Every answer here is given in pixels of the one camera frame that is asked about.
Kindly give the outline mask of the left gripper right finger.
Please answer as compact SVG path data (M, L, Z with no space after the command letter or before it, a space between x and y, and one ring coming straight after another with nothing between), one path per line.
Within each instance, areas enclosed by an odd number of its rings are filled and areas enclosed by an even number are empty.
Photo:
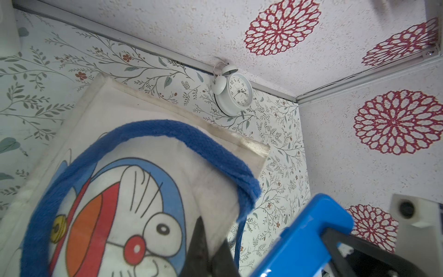
M229 243L225 240L211 261L212 277L240 277Z

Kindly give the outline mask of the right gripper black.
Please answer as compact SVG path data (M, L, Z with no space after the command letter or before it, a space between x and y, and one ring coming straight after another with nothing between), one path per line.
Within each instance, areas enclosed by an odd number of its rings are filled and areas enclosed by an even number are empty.
M327 228L321 240L335 277L425 277L419 267L354 235Z

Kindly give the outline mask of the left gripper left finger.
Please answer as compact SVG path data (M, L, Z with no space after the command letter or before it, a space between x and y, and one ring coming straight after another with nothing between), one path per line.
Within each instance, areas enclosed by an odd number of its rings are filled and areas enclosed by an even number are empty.
M208 277L209 254L204 222L201 217L196 220L192 239L186 255L180 277Z

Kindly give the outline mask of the white canvas bag blue handles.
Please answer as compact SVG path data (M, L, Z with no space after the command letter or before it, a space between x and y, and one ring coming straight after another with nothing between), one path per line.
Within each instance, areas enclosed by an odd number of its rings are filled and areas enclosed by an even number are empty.
M1 223L1 275L179 277L201 217L211 277L269 153L101 73Z

